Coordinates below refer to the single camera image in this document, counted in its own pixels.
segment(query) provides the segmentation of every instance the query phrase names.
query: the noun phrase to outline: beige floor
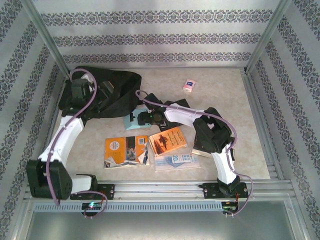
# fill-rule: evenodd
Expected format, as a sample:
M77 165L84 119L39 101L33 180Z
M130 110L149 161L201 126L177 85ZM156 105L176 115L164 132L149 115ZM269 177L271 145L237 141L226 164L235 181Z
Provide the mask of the beige floor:
M186 98L193 109L214 107L233 124L238 134L235 147L235 168L253 179L270 179L240 71L230 68L159 68L131 69L142 76L141 89L154 93L160 100ZM182 90L186 79L196 81L192 93ZM123 118L91 119L76 139L68 156L70 174L95 174L98 180L112 181L178 181L215 180L218 176L213 159L199 156L200 168L155 172L154 155L149 151L150 165L103 168L105 139L123 136L152 135L157 126L125 130ZM195 130L181 126L189 153Z

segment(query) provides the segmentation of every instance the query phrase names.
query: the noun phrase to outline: small booklet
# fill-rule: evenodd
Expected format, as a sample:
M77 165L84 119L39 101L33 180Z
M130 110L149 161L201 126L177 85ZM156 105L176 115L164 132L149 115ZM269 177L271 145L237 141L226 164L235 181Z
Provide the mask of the small booklet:
M209 152L208 150L205 150L200 141L197 139L197 135L195 135L195 138L194 138L194 145L193 145L193 149L191 151L192 154L197 154L197 155L200 155L200 156L204 156L204 157L207 157L207 158L212 158L212 155L211 155L211 152Z
M150 136L149 142L155 156L164 155L187 145L185 137L178 126Z
M104 168L147 165L148 136L124 136L105 140Z
M198 157L193 154L157 156L154 158L155 171L199 168Z

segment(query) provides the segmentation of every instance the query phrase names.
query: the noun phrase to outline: orange book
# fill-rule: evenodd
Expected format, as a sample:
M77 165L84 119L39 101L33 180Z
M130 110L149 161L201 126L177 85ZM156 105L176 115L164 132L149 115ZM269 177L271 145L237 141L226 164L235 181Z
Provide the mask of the orange book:
M105 140L104 167L112 168L124 165L145 165L148 136L124 136Z
M155 156L161 156L187 145L185 137L178 126L150 136L149 142Z

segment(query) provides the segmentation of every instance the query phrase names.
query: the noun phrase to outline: patterned wallpaper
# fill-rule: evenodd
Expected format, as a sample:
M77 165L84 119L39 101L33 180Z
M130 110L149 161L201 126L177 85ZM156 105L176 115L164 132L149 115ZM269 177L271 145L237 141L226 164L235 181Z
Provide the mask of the patterned wallpaper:
M35 0L70 68L245 67L279 0Z
M63 75L18 0L0 0L0 239L11 234L25 167L42 151Z
M320 239L320 8L293 0L251 72L278 161Z

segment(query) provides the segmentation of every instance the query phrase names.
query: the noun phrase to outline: cable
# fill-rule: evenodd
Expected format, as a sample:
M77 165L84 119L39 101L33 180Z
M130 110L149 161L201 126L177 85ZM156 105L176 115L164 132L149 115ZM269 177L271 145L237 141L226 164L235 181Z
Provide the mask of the cable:
M54 153L54 149L55 149L55 146L58 142L58 139L59 137L61 136L61 134L64 132L65 129L67 129L68 125L75 119L77 118L80 114L82 114L89 106L90 104L93 102L93 100L95 99L96 97L96 94L97 94L97 89L98 89L98 85L97 85L97 81L95 79L95 77L91 74L91 72L89 72L88 70L86 69L83 69L83 68L77 68L77 69L73 69L71 72L70 72L70 75L69 75L69 78L70 78L70 81L72 82L72 75L75 73L75 72L84 72L86 74L89 74L90 77L92 77L92 80L93 80L93 83L94 83L94 91L93 91L93 94L92 94L92 97L91 99L89 100L89 102L83 107L81 108L72 118L70 118L70 120L60 129L60 131L57 133L56 137L54 138L53 142L52 142L52 145L50 147L50 151L49 151L49 154L48 154L48 158L46 160L46 164L45 164L45 172L46 172L46 180L48 182L48 186L49 186L49 190L50 190L50 193L51 193L51 196L52 196L52 199L54 201L54 203L59 206L60 205L60 200L57 199L57 196L56 196L56 193L55 193L55 190L54 190L54 187L53 187L53 184L52 184L52 181L51 181L51 176L50 176L50 170L49 170L49 166L50 166L50 160L51 160L51 157ZM105 198L105 206L104 208L98 212L95 216L91 216L90 218L92 219L93 217L96 217L98 215L100 215L107 207L107 196L105 194L103 194L102 192L99 192L99 191L79 191L79 192L76 192L75 194L99 194L99 195L102 195L103 198Z
M228 122L227 120L223 119L222 117L220 116L217 116L217 115L214 115L214 114L211 114L211 113L207 113L207 112L199 112L199 111L194 111L190 108L187 108L187 107L177 107L177 106L170 106L170 105L164 105L164 104L160 104L160 103L157 103L157 102L153 102L153 101L149 101L147 99L144 99L140 96L140 93L144 93L146 95L148 95L148 93L146 91L143 91L143 90L137 90L135 91L135 95L139 98L139 100L145 102L145 103L148 103L148 104L151 104L151 105L155 105L155 106L159 106L159 107L164 107L164 108L167 108L167 109L175 109L175 110L181 110L183 112L187 112L187 113L191 113L191 114L199 114L199 115L205 115L205 116L208 116L208 117L212 117L212 118L215 118L215 119L218 119L220 120L221 122L224 122L233 132L234 134L234 141L231 143L230 147L225 151L226 153L226 159L227 159L227 162L228 162L228 166L230 168L230 170L236 174L236 175L239 175L239 176L242 176L242 177L245 177L245 178L248 178L251 182L251 191L247 197L247 199L245 200L242 208L240 208L237 212L233 213L233 214L230 214L229 216L235 216L237 215L238 213L240 213L244 207L247 205L253 191L254 191L254 181L252 180L252 178L248 175L244 175L244 174L240 174L238 172L236 172L236 170L231 166L231 162L230 162L230 159L229 159L229 152L230 150L235 146L237 140L238 140L238 135L237 135L237 132L236 132L236 129L231 125L230 122Z

